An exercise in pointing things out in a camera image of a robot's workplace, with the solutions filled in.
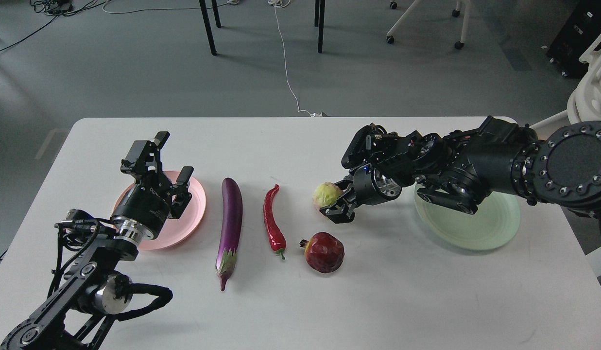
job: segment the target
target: white chair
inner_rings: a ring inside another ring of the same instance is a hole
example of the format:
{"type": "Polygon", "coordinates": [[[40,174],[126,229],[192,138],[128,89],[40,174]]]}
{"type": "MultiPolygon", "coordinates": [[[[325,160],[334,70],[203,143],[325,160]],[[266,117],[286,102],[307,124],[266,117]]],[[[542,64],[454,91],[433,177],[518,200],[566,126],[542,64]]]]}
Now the white chair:
{"type": "Polygon", "coordinates": [[[565,111],[533,124],[538,135],[549,136],[553,131],[578,122],[601,120],[601,34],[579,57],[579,61],[589,63],[587,73],[568,99],[565,111]]]}
{"type": "MultiPolygon", "coordinates": [[[[406,20],[406,18],[411,15],[411,12],[418,6],[418,4],[422,2],[422,0],[415,0],[411,6],[409,6],[408,9],[406,9],[406,11],[404,11],[404,13],[402,14],[402,16],[400,17],[400,19],[397,20],[397,22],[393,25],[393,27],[391,27],[391,29],[388,31],[387,33],[387,42],[389,44],[393,44],[395,42],[395,38],[393,38],[393,34],[397,31],[397,29],[402,25],[402,23],[404,22],[404,20],[406,20]]],[[[462,9],[462,2],[465,2],[465,6],[464,6],[464,21],[462,22],[462,33],[460,34],[460,41],[456,42],[456,44],[454,44],[454,47],[456,47],[456,49],[462,49],[464,47],[464,42],[466,40],[466,33],[469,30],[469,18],[471,17],[471,0],[459,0],[456,3],[456,9],[454,9],[453,11],[451,11],[451,15],[453,17],[458,17],[460,16],[460,9],[462,9]]]]}

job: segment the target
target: pink plate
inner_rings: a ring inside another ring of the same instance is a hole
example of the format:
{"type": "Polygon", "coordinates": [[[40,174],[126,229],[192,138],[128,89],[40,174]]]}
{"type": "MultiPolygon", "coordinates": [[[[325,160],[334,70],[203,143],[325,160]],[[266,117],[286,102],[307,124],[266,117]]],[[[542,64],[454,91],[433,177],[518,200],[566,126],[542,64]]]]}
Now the pink plate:
{"type": "MultiPolygon", "coordinates": [[[[175,182],[180,172],[167,170],[164,173],[169,177],[169,180],[175,182]]],[[[158,238],[151,241],[143,240],[138,246],[139,250],[167,248],[178,244],[194,232],[203,218],[203,213],[205,213],[205,191],[203,190],[203,186],[193,176],[190,177],[189,183],[188,191],[192,194],[192,199],[188,203],[182,217],[179,219],[167,219],[158,238]]],[[[132,186],[130,185],[121,193],[121,196],[114,205],[115,208],[132,186]]]]}

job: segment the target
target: gray floor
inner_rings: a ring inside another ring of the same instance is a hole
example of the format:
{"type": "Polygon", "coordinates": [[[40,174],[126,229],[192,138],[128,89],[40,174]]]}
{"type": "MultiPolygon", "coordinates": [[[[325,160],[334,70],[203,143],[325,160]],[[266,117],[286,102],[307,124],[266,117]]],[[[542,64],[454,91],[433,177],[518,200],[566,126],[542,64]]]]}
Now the gray floor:
{"type": "MultiPolygon", "coordinates": [[[[328,0],[322,54],[314,2],[292,0],[276,14],[266,2],[220,7],[217,57],[200,11],[108,14],[101,7],[60,17],[1,52],[0,254],[81,118],[306,117],[287,86],[275,15],[289,82],[311,113],[503,115],[534,123],[565,109],[578,83],[563,78],[543,49],[577,0],[473,0],[462,51],[453,48],[462,25],[462,16],[451,17],[455,0],[420,4],[393,45],[385,34],[412,0],[399,0],[395,10],[387,0],[328,0]]],[[[85,3],[74,0],[76,7],[85,3]]],[[[190,6],[198,2],[114,0],[107,9],[190,6]]],[[[27,1],[0,0],[0,49],[49,20],[27,1]]],[[[73,160],[74,181],[81,162],[87,159],[73,160]]],[[[584,252],[601,245],[596,222],[567,216],[584,252]]],[[[52,239],[53,228],[38,230],[52,239]]]]}

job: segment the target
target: green plate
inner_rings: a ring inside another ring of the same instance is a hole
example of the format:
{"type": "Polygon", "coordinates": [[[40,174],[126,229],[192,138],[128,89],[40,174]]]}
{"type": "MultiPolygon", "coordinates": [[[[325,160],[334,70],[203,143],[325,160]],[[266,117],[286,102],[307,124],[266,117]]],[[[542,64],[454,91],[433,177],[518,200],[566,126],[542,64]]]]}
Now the green plate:
{"type": "Polygon", "coordinates": [[[474,215],[423,201],[415,186],[415,206],[423,221],[445,241],[469,250],[490,250],[509,242],[520,226],[520,206],[513,195],[493,192],[474,215]]]}

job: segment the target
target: pomegranate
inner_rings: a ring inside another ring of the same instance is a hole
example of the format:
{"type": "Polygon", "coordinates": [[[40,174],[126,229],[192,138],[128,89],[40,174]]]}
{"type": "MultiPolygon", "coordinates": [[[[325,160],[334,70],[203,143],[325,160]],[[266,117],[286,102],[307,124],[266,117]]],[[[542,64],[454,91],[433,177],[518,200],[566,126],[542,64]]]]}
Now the pomegranate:
{"type": "Polygon", "coordinates": [[[329,233],[318,232],[309,241],[300,241],[300,246],[305,249],[307,264],[318,272],[333,272],[343,262],[343,244],[329,233]]]}

